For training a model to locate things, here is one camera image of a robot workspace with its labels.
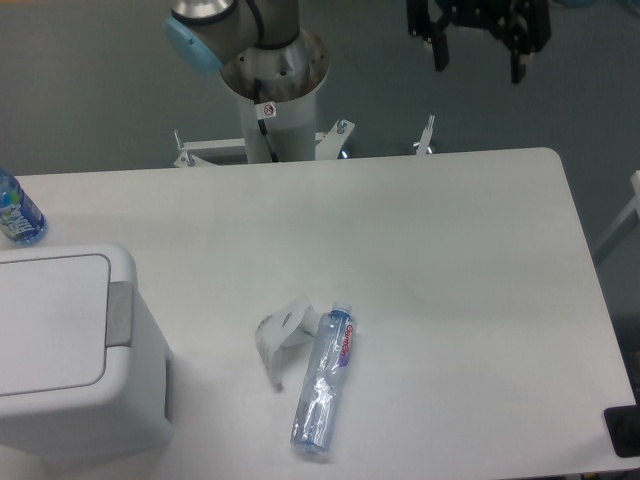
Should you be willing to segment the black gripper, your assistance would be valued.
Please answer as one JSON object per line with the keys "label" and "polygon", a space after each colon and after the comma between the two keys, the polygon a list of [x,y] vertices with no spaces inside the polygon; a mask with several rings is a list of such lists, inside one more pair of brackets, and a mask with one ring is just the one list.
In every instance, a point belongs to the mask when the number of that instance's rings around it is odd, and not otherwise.
{"label": "black gripper", "polygon": [[449,64],[449,25],[489,32],[510,52],[510,78],[519,84],[526,74],[523,57],[541,51],[551,38],[547,1],[434,1],[439,14],[429,10],[430,1],[407,1],[407,30],[431,46],[434,66],[444,71]]}

